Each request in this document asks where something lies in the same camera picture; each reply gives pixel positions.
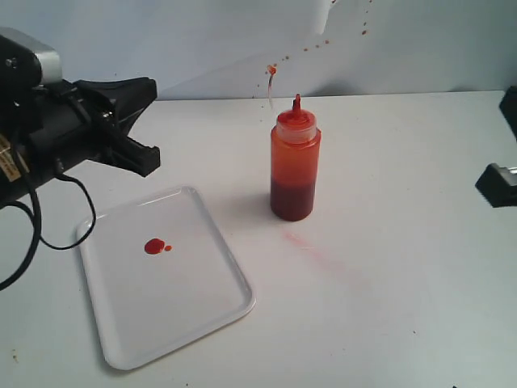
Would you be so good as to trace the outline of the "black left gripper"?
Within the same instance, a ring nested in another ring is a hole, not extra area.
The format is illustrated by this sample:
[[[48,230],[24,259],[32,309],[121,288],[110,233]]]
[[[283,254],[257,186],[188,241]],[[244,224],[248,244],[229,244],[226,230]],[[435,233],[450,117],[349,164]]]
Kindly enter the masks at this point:
[[[28,194],[24,172],[38,188],[85,160],[150,175],[161,166],[160,149],[121,133],[128,135],[157,97],[148,77],[2,86],[1,200]]]

